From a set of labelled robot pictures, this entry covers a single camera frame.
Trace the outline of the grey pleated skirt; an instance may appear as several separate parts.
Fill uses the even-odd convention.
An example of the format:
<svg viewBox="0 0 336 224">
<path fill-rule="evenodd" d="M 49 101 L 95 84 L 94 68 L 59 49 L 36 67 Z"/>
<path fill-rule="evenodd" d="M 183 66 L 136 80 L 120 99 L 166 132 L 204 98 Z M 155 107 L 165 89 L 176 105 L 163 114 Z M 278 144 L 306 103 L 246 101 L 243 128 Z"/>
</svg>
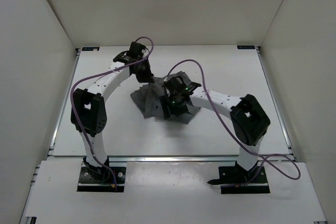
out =
<svg viewBox="0 0 336 224">
<path fill-rule="evenodd" d="M 133 102 L 140 110 L 145 119 L 156 118 L 158 120 L 165 120 L 163 117 L 163 112 L 160 104 L 160 97 L 164 95 L 165 90 L 163 87 L 164 81 L 174 76 L 181 76 L 184 82 L 186 82 L 187 84 L 192 82 L 185 72 L 179 71 L 177 73 L 170 74 L 162 78 L 154 77 L 154 83 L 147 83 L 141 86 L 138 90 L 135 90 L 130 94 L 131 99 L 133 100 Z M 194 107 L 196 108 L 196 114 L 197 114 L 200 108 L 197 106 Z M 183 116 L 178 117 L 172 115 L 169 119 L 165 121 L 189 124 L 194 116 L 190 114 L 185 114 Z"/>
</svg>

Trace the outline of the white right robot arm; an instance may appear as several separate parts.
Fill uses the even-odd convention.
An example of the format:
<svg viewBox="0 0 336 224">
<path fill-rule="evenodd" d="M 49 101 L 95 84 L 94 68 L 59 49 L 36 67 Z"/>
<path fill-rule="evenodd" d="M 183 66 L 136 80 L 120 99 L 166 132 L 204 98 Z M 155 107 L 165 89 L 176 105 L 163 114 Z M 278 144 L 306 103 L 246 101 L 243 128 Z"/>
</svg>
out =
<svg viewBox="0 0 336 224">
<path fill-rule="evenodd" d="M 160 97 L 164 116 L 182 115 L 188 106 L 208 109 L 231 120 L 234 132 L 229 135 L 239 145 L 239 154 L 232 174 L 232 183 L 248 182 L 257 174 L 261 142 L 270 126 L 270 119 L 257 99 L 247 94 L 244 97 L 225 95 L 203 86 L 188 85 L 182 90 L 164 88 Z"/>
</svg>

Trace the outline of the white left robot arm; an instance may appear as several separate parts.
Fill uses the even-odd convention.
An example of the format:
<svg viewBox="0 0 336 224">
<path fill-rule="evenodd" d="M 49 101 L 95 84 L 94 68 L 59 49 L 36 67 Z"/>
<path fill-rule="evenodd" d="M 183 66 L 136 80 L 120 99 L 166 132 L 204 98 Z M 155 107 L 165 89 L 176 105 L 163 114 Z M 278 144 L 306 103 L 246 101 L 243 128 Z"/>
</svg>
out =
<svg viewBox="0 0 336 224">
<path fill-rule="evenodd" d="M 153 80 L 150 70 L 151 51 L 141 46 L 119 53 L 102 73 L 77 81 L 70 91 L 71 123 L 79 132 L 86 151 L 83 162 L 89 174 L 99 182 L 117 186 L 114 170 L 104 149 L 102 131 L 107 123 L 106 101 L 126 79 L 135 75 L 139 83 Z"/>
</svg>

